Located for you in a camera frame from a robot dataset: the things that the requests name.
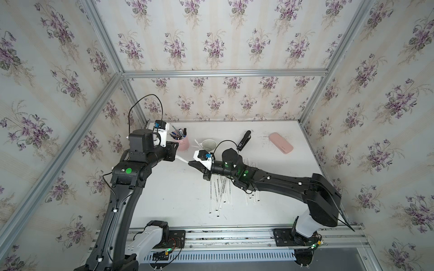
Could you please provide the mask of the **twelfth straw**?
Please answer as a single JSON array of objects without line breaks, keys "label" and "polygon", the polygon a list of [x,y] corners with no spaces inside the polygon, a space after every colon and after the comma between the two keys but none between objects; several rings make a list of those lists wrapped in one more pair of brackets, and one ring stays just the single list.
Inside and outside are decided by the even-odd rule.
[{"label": "twelfth straw", "polygon": [[182,161],[182,162],[185,163],[185,164],[188,164],[188,163],[189,163],[189,161],[185,160],[184,158],[180,157],[179,155],[175,155],[175,159],[177,159],[177,160],[179,160],[179,161]]}]

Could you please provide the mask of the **eleventh straw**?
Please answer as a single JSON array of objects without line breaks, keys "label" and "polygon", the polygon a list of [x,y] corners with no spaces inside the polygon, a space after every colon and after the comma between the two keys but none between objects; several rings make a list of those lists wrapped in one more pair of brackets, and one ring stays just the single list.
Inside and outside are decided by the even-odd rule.
[{"label": "eleventh straw", "polygon": [[233,204],[233,195],[232,195],[232,185],[233,185],[233,182],[232,182],[232,180],[229,180],[228,181],[229,183],[228,183],[228,198],[229,198],[229,204]]}]

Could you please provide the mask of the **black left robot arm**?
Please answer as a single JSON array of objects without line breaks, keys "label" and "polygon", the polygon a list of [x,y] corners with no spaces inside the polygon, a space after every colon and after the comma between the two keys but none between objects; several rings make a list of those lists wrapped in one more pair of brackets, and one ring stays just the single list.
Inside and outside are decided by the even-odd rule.
[{"label": "black left robot arm", "polygon": [[152,169],[160,161],[174,161],[179,146],[167,141],[169,125],[156,123],[153,129],[139,129],[129,136],[129,149],[111,171],[110,200],[101,231],[92,252],[80,271],[136,271],[139,261],[162,239],[168,238],[164,221],[145,228],[127,244],[137,202]]}]

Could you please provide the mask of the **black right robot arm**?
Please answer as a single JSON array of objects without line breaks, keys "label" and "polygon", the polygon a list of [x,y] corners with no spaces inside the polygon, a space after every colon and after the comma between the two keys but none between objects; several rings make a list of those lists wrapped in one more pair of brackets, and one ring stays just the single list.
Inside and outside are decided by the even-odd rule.
[{"label": "black right robot arm", "polygon": [[310,177],[283,176],[266,172],[244,163],[243,157],[234,149],[222,153],[222,160],[206,150],[194,153],[188,165],[203,174],[203,179],[223,176],[245,192],[269,192],[288,196],[307,205],[307,211],[298,216],[293,225],[293,235],[310,238],[318,229],[334,228],[339,222],[353,229],[346,220],[341,220],[341,194],[321,174]]}]

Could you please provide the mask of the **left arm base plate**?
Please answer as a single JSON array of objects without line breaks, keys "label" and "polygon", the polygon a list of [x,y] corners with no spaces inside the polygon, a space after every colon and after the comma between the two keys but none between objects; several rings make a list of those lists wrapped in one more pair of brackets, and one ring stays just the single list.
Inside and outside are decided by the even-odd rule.
[{"label": "left arm base plate", "polygon": [[169,230],[167,237],[163,235],[163,239],[153,249],[184,248],[185,236],[185,230]]}]

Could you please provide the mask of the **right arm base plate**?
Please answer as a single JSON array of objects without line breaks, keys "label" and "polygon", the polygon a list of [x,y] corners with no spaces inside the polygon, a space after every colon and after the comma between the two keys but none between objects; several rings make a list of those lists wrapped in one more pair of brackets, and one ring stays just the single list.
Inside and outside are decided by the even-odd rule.
[{"label": "right arm base plate", "polygon": [[322,236],[316,231],[311,237],[304,237],[293,228],[277,228],[272,232],[278,247],[317,247],[322,243]]}]

